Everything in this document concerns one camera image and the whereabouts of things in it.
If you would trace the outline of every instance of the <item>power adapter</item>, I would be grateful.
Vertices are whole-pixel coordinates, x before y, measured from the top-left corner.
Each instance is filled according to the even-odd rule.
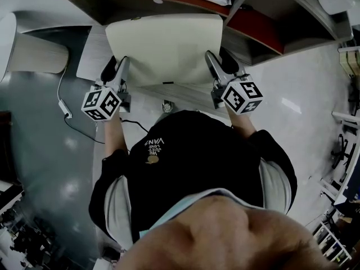
[[[61,111],[64,112],[66,118],[71,119],[73,117],[71,111],[62,99],[59,100],[58,105],[60,106]]]

